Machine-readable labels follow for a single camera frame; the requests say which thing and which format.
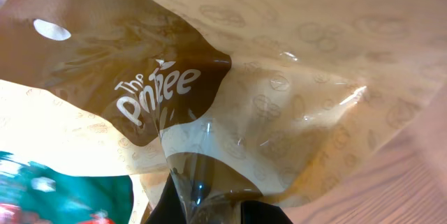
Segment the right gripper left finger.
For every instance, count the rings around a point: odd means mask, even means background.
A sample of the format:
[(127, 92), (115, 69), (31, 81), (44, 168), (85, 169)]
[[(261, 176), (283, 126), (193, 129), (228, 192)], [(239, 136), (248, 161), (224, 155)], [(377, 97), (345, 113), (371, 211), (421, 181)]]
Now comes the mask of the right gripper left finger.
[(186, 224), (186, 219), (171, 175), (168, 176), (161, 198), (145, 224)]

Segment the beige mushroom bag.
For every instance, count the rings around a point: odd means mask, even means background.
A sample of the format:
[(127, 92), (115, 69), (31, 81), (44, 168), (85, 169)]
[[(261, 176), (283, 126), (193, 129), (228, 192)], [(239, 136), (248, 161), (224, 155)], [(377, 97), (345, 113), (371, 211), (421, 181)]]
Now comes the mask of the beige mushroom bag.
[(446, 0), (6, 0), (1, 148), (169, 170), (192, 223), (319, 199), (446, 83)]

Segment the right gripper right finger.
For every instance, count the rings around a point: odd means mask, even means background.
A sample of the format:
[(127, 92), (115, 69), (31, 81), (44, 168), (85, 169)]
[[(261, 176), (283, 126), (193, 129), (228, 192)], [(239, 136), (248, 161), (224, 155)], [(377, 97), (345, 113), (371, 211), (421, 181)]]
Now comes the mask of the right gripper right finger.
[(293, 224), (280, 207), (259, 201), (241, 204), (241, 224)]

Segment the green Nescafe coffee bag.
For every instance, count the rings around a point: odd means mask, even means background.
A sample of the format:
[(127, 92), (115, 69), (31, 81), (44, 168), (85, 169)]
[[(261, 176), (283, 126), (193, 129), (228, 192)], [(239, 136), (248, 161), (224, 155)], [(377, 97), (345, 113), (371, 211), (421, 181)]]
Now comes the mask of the green Nescafe coffee bag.
[(2, 223), (128, 223), (129, 176), (79, 177), (1, 152)]

